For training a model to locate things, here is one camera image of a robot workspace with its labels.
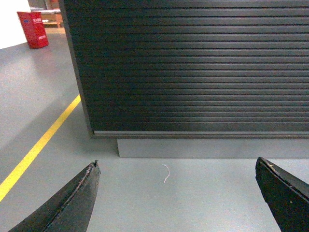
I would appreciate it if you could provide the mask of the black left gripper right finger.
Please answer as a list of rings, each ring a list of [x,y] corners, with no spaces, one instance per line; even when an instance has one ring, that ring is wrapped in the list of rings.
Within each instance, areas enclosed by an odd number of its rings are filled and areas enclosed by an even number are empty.
[[[309,230],[309,185],[269,160],[259,157],[255,179],[282,232]]]

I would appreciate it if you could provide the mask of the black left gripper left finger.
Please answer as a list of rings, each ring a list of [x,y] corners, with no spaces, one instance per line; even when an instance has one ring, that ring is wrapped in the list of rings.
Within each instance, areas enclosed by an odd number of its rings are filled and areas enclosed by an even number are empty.
[[[94,161],[11,232],[85,232],[95,205],[100,168]]]

